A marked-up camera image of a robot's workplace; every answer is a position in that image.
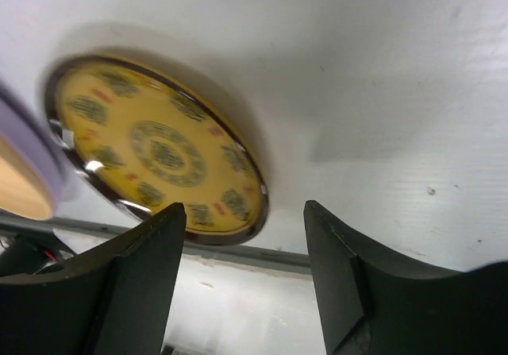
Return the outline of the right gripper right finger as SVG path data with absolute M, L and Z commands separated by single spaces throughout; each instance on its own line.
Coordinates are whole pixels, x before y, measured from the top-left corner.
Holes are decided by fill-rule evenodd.
M 390 249 L 316 201 L 303 215 L 327 353 L 506 353 L 506 262 L 458 272 Z

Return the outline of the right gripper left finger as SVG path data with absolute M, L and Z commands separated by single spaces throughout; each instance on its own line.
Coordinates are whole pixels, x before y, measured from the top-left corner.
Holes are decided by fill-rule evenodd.
M 186 222 L 173 203 L 36 274 L 1 277 L 2 353 L 161 353 Z

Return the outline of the purple plastic plate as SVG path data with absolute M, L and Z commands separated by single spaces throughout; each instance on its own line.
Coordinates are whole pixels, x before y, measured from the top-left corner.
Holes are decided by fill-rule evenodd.
M 59 147 L 5 85 L 1 85 L 1 136 L 28 162 L 55 205 L 72 197 L 71 172 Z

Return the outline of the beige plastic plate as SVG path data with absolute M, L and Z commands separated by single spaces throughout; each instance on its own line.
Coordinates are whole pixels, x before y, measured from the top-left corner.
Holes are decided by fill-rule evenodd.
M 55 211 L 45 184 L 4 138 L 1 138 L 1 209 L 37 221 L 49 219 Z

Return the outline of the yellow patterned plate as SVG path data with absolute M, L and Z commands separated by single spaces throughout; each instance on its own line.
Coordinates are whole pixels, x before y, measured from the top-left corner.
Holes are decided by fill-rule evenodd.
M 72 56 L 44 84 L 52 135 L 79 176 L 144 221 L 172 203 L 187 240 L 239 245 L 269 213 L 267 184 L 237 130 L 204 98 L 123 57 Z

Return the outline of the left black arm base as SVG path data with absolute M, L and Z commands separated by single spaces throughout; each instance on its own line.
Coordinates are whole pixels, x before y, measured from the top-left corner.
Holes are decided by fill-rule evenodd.
M 1 277 L 36 274 L 75 255 L 73 249 L 52 233 L 1 233 Z

